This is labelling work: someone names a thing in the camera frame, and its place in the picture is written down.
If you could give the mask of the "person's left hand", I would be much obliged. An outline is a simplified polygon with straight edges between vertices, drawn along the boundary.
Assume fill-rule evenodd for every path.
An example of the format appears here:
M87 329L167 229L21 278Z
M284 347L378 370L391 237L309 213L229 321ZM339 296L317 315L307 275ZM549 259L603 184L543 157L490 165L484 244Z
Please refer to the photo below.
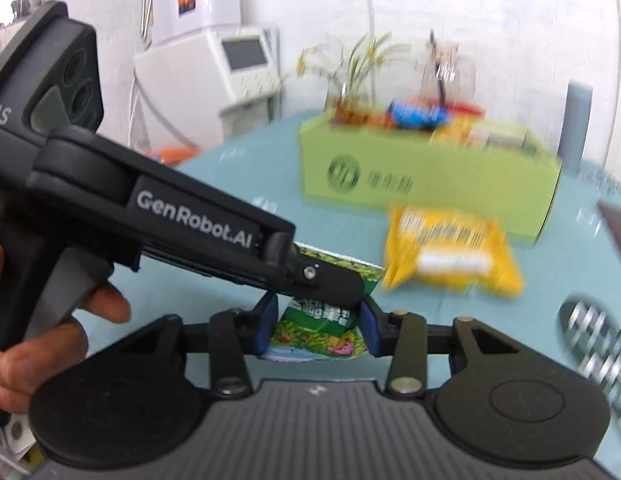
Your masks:
M0 274L3 263L0 246ZM82 309L115 324L127 323L132 317L129 302L108 282L88 296ZM50 378L82 362L87 351L86 332L75 318L0 351L0 410L26 413L33 393Z

